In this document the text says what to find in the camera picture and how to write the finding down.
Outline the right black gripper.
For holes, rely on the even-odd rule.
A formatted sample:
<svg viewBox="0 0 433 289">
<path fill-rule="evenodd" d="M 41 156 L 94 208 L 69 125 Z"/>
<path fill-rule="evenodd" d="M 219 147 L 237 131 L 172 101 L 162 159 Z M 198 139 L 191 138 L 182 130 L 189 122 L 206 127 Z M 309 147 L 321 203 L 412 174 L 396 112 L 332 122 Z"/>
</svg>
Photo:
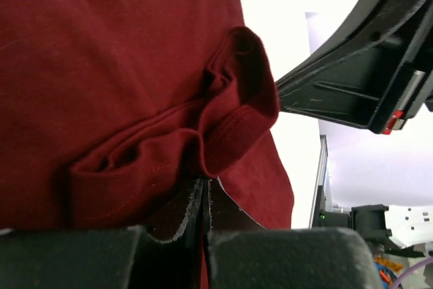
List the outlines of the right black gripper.
<svg viewBox="0 0 433 289">
<path fill-rule="evenodd" d="M 376 134 L 432 109 L 432 0 L 358 0 L 277 82 L 281 110 Z"/>
</svg>

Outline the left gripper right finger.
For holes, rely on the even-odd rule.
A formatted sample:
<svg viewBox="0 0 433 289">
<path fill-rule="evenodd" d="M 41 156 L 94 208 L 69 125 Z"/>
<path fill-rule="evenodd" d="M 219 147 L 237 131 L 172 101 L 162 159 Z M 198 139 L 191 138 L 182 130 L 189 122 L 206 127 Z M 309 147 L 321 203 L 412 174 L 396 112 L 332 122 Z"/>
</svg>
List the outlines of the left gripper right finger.
<svg viewBox="0 0 433 289">
<path fill-rule="evenodd" d="M 210 288 L 381 288 L 365 241 L 347 228 L 269 230 L 227 195 L 204 186 Z"/>
</svg>

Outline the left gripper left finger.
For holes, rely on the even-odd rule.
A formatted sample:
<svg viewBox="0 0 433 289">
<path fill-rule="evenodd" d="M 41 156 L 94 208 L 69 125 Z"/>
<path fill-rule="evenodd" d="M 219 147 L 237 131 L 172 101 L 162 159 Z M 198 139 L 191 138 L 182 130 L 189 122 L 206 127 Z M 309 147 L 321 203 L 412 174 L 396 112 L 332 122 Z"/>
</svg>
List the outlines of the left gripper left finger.
<svg viewBox="0 0 433 289">
<path fill-rule="evenodd" d="M 141 225 L 1 236 L 2 288 L 199 288 L 203 180 Z"/>
</svg>

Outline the dark red t-shirt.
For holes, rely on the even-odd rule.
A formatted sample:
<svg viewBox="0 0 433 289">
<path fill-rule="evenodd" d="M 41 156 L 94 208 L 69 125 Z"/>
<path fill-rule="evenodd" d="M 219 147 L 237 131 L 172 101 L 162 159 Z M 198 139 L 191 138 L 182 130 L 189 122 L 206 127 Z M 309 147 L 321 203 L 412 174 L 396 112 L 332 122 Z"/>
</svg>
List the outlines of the dark red t-shirt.
<svg viewBox="0 0 433 289">
<path fill-rule="evenodd" d="M 278 113 L 241 0 L 1 0 L 1 228 L 137 225 L 207 177 L 287 229 Z"/>
</svg>

